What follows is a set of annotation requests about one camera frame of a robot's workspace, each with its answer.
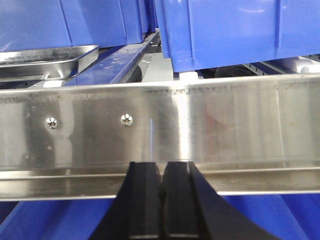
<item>stainless steel rail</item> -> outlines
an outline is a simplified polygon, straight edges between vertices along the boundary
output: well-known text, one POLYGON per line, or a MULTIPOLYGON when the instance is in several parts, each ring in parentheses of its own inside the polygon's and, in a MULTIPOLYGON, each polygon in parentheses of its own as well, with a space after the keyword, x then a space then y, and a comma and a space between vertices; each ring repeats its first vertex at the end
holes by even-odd
POLYGON ((223 194, 320 192, 320 74, 0 91, 0 199, 114 196, 130 161, 223 194))

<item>blue plastic crate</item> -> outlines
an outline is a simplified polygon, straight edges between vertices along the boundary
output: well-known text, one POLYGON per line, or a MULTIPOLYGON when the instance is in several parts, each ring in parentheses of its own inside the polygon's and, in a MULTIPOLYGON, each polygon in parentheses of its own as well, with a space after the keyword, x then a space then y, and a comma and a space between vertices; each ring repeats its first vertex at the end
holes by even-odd
POLYGON ((320 53, 315 0, 155 0, 175 72, 320 53))
POLYGON ((69 46, 59 0, 0 1, 0 52, 69 46))
POLYGON ((148 31, 144 0, 61 0, 74 46, 141 43, 148 31))
POLYGON ((0 225, 1 240, 87 240, 112 199, 20 202, 0 225))
POLYGON ((154 33, 158 28, 158 19, 156 14, 156 6, 154 0, 145 0, 145 7, 147 12, 147 19, 149 23, 148 32, 154 33))
MULTIPOLYGON (((320 239, 320 194, 241 195, 224 198, 254 223, 280 239, 320 239)), ((86 240, 112 201, 20 202, 0 225, 0 239, 86 240)))

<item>white roller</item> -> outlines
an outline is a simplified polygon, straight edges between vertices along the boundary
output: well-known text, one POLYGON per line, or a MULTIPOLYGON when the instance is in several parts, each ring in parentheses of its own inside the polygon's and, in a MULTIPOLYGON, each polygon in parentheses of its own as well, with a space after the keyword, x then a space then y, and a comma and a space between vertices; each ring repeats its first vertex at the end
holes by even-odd
POLYGON ((304 66, 301 70, 302 74, 320 73, 320 64, 312 64, 304 66))
POLYGON ((308 65, 312 65, 312 61, 309 59, 299 59, 299 60, 293 60, 291 62, 291 66, 289 67, 292 71, 296 73, 301 73, 301 70, 308 65))

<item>metal tray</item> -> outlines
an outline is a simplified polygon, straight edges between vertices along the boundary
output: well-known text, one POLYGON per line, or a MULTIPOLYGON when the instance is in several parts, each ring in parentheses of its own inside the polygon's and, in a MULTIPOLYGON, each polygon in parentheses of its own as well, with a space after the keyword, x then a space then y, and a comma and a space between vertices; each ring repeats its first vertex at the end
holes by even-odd
POLYGON ((0 82, 71 78, 98 55, 98 45, 0 52, 0 82))

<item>screw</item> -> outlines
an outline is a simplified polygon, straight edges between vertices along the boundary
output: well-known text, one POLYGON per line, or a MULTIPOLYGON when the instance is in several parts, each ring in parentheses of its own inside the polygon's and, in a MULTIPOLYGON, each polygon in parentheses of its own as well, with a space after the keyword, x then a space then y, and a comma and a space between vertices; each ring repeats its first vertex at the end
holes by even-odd
POLYGON ((45 125, 49 129, 56 129, 58 127, 58 121, 54 117, 48 117, 45 120, 45 125))
POLYGON ((134 123, 134 119, 130 114, 126 113, 125 115, 121 116, 121 123, 124 126, 131 126, 134 123))

